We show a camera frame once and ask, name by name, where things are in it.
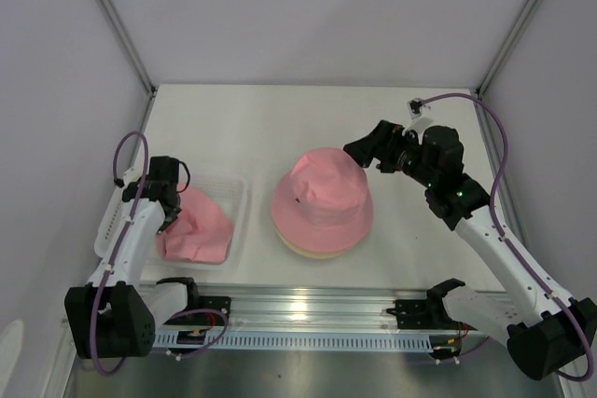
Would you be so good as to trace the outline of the beige bucket hat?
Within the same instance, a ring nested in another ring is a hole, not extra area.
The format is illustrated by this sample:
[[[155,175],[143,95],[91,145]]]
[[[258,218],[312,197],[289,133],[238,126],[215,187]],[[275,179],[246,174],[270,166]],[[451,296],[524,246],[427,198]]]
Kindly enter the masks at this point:
[[[350,252],[370,232],[372,226],[298,227],[282,231],[274,226],[280,240],[291,251],[311,259],[331,259]]]

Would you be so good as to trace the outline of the pink bucket hat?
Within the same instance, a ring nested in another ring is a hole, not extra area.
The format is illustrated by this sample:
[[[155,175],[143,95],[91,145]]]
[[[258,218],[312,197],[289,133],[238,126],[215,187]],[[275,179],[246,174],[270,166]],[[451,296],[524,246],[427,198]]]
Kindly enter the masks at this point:
[[[343,150],[323,147],[304,153],[276,186],[271,218],[282,231],[373,224],[368,178]]]
[[[180,200],[176,220],[156,237],[160,257],[172,262],[225,262],[234,231],[232,222],[197,188],[189,186]]]

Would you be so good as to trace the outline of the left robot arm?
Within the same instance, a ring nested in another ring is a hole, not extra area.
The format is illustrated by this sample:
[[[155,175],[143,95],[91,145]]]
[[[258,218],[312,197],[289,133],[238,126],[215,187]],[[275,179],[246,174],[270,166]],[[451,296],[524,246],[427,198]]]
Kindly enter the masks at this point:
[[[144,357],[158,327],[172,317],[184,324],[200,317],[201,300],[190,278],[163,279],[148,297],[137,290],[156,237],[181,212],[179,172],[186,167],[177,158],[153,157],[145,178],[123,188],[116,233],[99,266],[64,299],[80,358]]]

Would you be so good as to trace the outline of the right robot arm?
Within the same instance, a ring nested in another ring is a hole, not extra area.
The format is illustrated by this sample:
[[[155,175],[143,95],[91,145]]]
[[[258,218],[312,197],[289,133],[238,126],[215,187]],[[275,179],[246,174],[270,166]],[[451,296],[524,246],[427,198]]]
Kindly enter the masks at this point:
[[[595,362],[596,305],[578,300],[533,259],[496,216],[487,191],[464,171],[464,146],[457,130],[432,126],[422,134],[382,120],[344,151],[362,168],[402,172],[423,186],[435,217],[466,242],[505,288],[506,306],[449,279],[427,292],[426,319],[437,327],[465,323],[507,348],[521,372],[533,380],[551,374],[571,379],[563,368],[587,358],[586,380]]]

